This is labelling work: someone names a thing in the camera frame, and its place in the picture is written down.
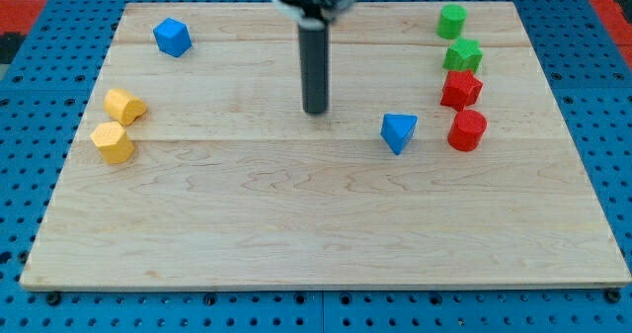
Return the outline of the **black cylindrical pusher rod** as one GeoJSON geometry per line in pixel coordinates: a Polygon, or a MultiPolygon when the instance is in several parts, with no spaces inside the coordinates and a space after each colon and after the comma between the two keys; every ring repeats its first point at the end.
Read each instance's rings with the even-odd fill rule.
{"type": "Polygon", "coordinates": [[[329,107],[329,26],[298,28],[302,109],[310,115],[329,107]]]}

